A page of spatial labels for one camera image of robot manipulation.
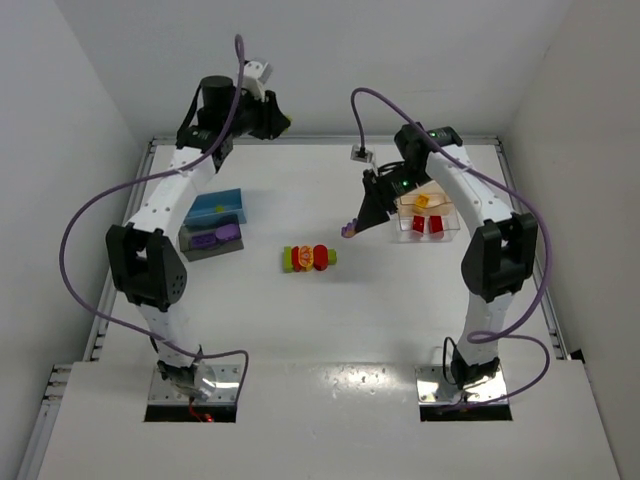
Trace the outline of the purple round lego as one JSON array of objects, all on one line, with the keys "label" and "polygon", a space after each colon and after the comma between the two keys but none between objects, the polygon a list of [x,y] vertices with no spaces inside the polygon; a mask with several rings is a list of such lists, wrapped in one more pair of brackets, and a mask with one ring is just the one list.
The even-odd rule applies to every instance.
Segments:
[{"label": "purple round lego", "polygon": [[205,250],[217,248],[223,244],[241,238],[240,227],[236,224],[226,224],[213,229],[197,230],[191,234],[192,249]]}]

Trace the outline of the red lego brick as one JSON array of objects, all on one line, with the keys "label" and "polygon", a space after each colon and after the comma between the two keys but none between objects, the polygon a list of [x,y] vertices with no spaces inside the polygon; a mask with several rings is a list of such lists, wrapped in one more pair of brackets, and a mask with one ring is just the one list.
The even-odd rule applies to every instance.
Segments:
[{"label": "red lego brick", "polygon": [[432,215],[428,219],[429,234],[432,237],[442,237],[444,235],[444,223],[441,216]]},{"label": "red lego brick", "polygon": [[414,215],[411,226],[412,231],[423,235],[425,231],[425,223],[426,218],[424,216]]}]

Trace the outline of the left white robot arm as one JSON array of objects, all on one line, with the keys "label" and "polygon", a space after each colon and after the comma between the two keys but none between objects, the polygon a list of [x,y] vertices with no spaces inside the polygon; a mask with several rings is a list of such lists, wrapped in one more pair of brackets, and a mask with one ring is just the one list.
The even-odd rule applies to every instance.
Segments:
[{"label": "left white robot arm", "polygon": [[267,76],[248,63],[234,82],[225,76],[200,81],[180,125],[169,176],[123,226],[106,234],[116,289],[145,319],[158,354],[163,380],[190,397],[201,394],[208,377],[201,346],[191,335],[179,301],[187,271],[175,241],[199,191],[220,170],[235,138],[249,134],[260,140],[279,137],[290,125],[266,89]]}]

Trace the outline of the yellow lego brick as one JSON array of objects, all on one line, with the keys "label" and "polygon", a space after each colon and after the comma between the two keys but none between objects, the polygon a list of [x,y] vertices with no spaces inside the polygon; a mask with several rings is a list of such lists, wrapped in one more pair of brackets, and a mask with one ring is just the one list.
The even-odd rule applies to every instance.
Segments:
[{"label": "yellow lego brick", "polygon": [[429,201],[430,201],[430,197],[429,196],[420,194],[416,198],[416,200],[414,202],[414,205],[416,207],[420,208],[420,209],[426,209],[427,206],[429,205]]}]

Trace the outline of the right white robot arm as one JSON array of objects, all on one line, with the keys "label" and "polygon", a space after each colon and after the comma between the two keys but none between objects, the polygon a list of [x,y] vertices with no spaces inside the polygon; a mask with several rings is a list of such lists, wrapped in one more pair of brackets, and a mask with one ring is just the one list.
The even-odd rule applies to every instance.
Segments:
[{"label": "right white robot arm", "polygon": [[364,198],[345,232],[360,233],[389,221],[399,199],[434,181],[453,202],[471,241],[461,263],[469,291],[463,333],[450,361],[458,388],[494,375],[499,367],[495,334],[506,311],[532,275],[538,223],[498,198],[487,181],[472,174],[463,142],[451,127],[424,131],[406,124],[394,143],[401,159],[363,174]]}]

